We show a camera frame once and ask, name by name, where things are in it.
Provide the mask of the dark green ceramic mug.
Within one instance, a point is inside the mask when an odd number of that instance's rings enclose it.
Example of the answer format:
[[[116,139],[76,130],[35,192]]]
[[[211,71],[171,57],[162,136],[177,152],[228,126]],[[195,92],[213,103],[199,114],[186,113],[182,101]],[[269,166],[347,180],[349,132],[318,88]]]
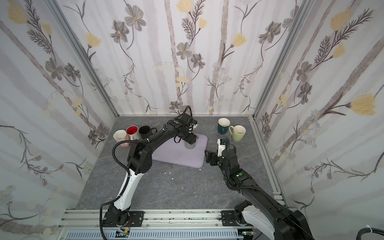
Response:
[[[218,120],[218,133],[224,135],[228,132],[231,122],[227,118],[220,118]]]

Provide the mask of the light green ceramic mug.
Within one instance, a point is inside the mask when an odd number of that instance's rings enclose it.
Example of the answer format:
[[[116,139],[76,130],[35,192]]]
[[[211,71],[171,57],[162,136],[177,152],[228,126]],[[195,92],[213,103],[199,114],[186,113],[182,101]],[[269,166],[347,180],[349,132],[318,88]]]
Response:
[[[241,125],[230,126],[229,132],[232,135],[233,140],[235,142],[239,142],[243,139],[246,133],[246,128]]]

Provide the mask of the black ceramic mug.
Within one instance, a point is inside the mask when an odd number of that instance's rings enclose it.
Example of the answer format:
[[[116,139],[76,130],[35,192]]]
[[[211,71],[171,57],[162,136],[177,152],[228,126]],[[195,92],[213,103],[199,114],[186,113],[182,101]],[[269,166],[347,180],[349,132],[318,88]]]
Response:
[[[157,128],[151,128],[150,126],[142,126],[139,128],[139,134],[141,139],[147,139],[157,132]]]

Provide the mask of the cream mug red inside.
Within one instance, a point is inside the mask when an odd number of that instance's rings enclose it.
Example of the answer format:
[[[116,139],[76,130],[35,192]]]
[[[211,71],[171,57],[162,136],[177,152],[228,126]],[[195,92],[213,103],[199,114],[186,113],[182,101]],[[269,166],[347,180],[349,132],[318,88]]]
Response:
[[[141,138],[141,134],[139,133],[138,126],[129,126],[126,129],[126,133],[129,136],[130,140],[139,140]]]

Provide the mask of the pink ceramic mug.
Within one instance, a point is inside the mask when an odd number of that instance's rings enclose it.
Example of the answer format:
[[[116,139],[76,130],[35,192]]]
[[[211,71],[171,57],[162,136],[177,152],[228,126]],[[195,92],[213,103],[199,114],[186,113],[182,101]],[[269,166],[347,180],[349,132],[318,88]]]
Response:
[[[118,130],[113,134],[113,138],[117,143],[130,140],[129,135],[125,130]]]

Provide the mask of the grey ceramic mug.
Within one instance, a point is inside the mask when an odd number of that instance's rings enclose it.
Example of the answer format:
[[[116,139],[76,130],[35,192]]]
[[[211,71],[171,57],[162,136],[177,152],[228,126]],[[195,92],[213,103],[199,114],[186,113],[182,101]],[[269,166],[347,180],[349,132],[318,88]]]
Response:
[[[191,150],[191,149],[195,148],[195,146],[196,146],[196,143],[189,144],[189,143],[185,142],[185,148],[186,149]]]

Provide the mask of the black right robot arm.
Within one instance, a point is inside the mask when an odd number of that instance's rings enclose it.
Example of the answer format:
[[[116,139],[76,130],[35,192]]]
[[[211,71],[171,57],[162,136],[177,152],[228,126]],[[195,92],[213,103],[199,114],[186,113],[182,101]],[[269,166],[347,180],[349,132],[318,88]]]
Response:
[[[291,211],[264,191],[243,170],[236,150],[226,148],[221,154],[205,150],[205,161],[218,166],[228,189],[239,192],[248,201],[236,206],[238,221],[259,229],[271,240],[312,240],[308,221],[300,211]]]

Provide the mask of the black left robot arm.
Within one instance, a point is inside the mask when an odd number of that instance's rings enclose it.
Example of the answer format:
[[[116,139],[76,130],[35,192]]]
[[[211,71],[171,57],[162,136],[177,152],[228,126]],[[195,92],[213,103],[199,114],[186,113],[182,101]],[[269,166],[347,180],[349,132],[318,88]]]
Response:
[[[170,139],[179,138],[187,144],[196,142],[197,136],[193,130],[198,122],[191,114],[182,113],[169,120],[163,128],[150,137],[143,140],[127,140],[114,145],[112,157],[125,171],[126,177],[122,183],[118,196],[100,206],[100,226],[123,226],[132,219],[129,210],[136,188],[143,177],[152,166],[153,152]],[[124,143],[130,143],[131,148],[127,156],[127,163],[123,164],[116,156],[116,148]]]

